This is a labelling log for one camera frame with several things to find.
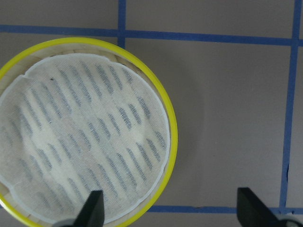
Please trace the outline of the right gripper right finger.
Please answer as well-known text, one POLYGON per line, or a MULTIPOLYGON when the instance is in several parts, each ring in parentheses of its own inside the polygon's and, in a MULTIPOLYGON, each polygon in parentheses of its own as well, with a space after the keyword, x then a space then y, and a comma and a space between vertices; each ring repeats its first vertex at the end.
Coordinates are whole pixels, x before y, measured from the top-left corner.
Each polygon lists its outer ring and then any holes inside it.
POLYGON ((285 227, 248 187, 237 189, 237 219, 242 227, 285 227))

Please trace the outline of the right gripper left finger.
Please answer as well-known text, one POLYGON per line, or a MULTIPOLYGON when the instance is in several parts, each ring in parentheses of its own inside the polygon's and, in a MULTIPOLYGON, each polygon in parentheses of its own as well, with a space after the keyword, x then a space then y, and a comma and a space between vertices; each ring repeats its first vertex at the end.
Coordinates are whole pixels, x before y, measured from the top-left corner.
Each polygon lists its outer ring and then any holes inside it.
POLYGON ((75 219, 74 227, 102 227, 105 222, 103 191, 92 191, 75 219))

